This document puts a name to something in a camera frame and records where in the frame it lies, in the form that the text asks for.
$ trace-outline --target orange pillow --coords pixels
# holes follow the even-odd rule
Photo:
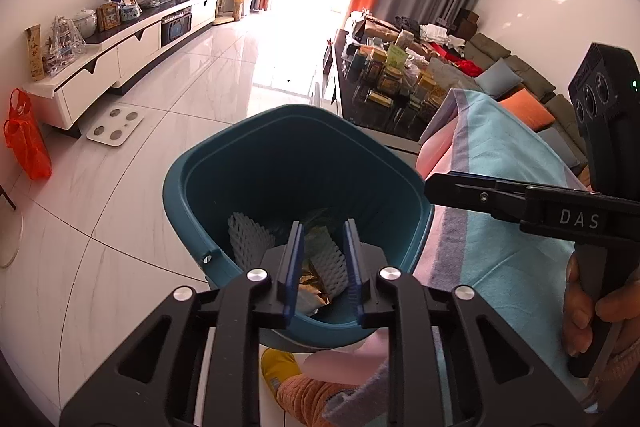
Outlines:
[[[554,122],[554,116],[526,89],[521,89],[499,102],[532,131],[539,131]]]

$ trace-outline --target trash can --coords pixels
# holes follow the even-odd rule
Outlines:
[[[162,199],[178,237],[217,287],[241,273],[228,233],[233,212],[268,228],[322,209],[338,225],[332,236],[341,251],[342,223],[353,217],[361,241],[407,272],[433,219],[416,171],[356,126],[308,105],[258,114],[196,145],[169,169]],[[311,317],[296,313],[286,331],[261,331],[261,343],[310,353],[363,340],[372,330],[356,323],[347,293]]]

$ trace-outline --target coffee table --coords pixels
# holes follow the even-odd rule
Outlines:
[[[344,30],[339,30],[336,33],[332,43],[333,64],[331,70],[324,86],[316,84],[316,93],[312,97],[312,103],[355,124],[369,136],[389,147],[412,168],[415,168],[420,152],[418,139],[426,129],[426,124],[416,119],[415,124],[412,123],[409,128],[393,126],[392,110],[389,110],[389,119],[381,123],[379,107],[372,106],[370,102],[364,104],[353,100],[358,83],[350,82],[346,78],[350,64],[349,61],[342,59],[346,36],[347,32]]]

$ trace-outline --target metal bolt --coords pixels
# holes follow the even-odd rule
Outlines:
[[[267,279],[267,272],[262,268],[254,268],[246,273],[246,278],[253,282],[264,281]]]
[[[188,301],[193,296],[193,290],[188,286],[180,286],[174,290],[174,299],[177,301]]]
[[[476,292],[471,286],[458,286],[454,290],[454,293],[458,299],[462,299],[463,301],[470,301],[476,296]]]
[[[380,270],[380,277],[382,279],[386,279],[388,281],[392,281],[401,276],[401,271],[398,268],[394,268],[393,266],[387,266]]]

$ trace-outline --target shoe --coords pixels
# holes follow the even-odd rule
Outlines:
[[[278,351],[271,347],[262,354],[260,368],[274,398],[278,393],[278,388],[287,378],[302,374],[296,359],[291,353]]]

